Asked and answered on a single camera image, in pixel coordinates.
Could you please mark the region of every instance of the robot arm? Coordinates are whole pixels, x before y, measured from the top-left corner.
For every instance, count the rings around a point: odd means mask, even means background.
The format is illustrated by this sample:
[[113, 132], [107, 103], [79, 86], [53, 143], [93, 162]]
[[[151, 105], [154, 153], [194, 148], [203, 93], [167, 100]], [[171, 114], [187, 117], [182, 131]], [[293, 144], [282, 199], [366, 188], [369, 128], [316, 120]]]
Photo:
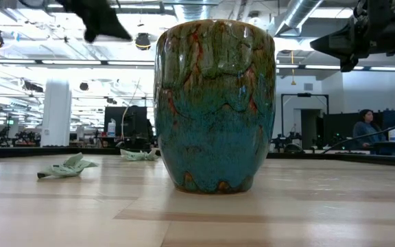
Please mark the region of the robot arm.
[[311, 42], [311, 47], [339, 58], [349, 72], [370, 54], [395, 54], [395, 0], [359, 0], [346, 27]]

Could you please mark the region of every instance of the metal pipe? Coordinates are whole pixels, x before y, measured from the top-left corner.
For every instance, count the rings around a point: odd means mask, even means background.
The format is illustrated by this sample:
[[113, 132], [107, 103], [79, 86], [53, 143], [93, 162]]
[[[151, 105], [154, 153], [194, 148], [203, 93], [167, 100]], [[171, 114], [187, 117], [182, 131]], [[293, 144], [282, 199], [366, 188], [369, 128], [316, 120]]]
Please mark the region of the metal pipe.
[[291, 0], [284, 22], [291, 28], [301, 27], [322, 2], [323, 0]]
[[187, 4], [187, 0], [180, 1], [183, 5], [174, 5], [176, 16], [180, 21], [196, 21], [208, 19], [210, 17], [211, 7], [207, 5]]
[[237, 19], [239, 18], [240, 5], [241, 5], [241, 0], [236, 0], [236, 3], [234, 5], [234, 10], [232, 10], [231, 20], [237, 21]]
[[286, 94], [282, 93], [281, 94], [281, 135], [285, 136], [285, 122], [284, 122], [284, 117], [285, 117], [285, 107], [283, 103], [283, 98], [285, 97]]
[[254, 0], [247, 0], [245, 4], [245, 8], [243, 9], [243, 16], [241, 17], [242, 22], [246, 22], [246, 18], [250, 14], [251, 5], [254, 3]]

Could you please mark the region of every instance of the white pillar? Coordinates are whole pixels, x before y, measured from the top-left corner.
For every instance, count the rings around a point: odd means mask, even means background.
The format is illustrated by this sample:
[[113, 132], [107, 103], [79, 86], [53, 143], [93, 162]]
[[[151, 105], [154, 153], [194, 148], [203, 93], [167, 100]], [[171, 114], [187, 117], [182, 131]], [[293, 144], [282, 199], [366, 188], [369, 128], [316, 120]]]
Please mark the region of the white pillar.
[[52, 75], [45, 88], [44, 117], [40, 146], [69, 145], [71, 87], [66, 78]]
[[8, 138], [14, 138], [19, 132], [19, 118], [10, 118], [10, 120], [13, 121], [13, 124], [10, 125], [10, 129], [8, 130]]
[[77, 133], [77, 141], [80, 141], [80, 139], [81, 140], [84, 139], [84, 137], [85, 137], [84, 131], [85, 131], [85, 127], [83, 127], [83, 126], [77, 127], [77, 129], [75, 130], [75, 132]]

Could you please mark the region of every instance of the ceiling duct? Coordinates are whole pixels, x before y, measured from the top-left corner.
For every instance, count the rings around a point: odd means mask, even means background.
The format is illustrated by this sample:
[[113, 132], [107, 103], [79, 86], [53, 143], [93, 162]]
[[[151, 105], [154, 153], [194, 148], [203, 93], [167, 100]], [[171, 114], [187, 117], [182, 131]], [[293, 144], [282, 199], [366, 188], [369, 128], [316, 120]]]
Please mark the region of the ceiling duct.
[[299, 36], [301, 27], [323, 0], [291, 0], [287, 11], [272, 18], [268, 31], [272, 36]]
[[239, 12], [240, 12], [240, 6], [241, 6], [241, 0], [236, 0], [236, 3], [234, 4], [234, 10], [232, 10], [231, 14], [231, 20], [237, 21], [239, 18]]
[[179, 5], [174, 5], [173, 8], [181, 22], [203, 20], [210, 17], [211, 6], [205, 5], [205, 1], [196, 4], [194, 0], [181, 0], [178, 3]]

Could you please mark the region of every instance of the blue glaze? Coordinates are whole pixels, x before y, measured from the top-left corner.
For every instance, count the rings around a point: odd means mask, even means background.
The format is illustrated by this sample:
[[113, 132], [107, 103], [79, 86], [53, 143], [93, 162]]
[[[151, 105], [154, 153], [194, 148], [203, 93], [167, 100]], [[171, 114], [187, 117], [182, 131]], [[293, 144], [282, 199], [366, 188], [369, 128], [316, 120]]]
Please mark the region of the blue glaze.
[[[225, 37], [226, 47], [220, 47], [212, 37], [225, 33], [239, 36]], [[229, 48], [239, 40], [249, 47]], [[156, 133], [175, 186], [198, 193], [247, 191], [274, 125], [272, 38], [236, 21], [182, 24], [160, 37], [155, 77]]]

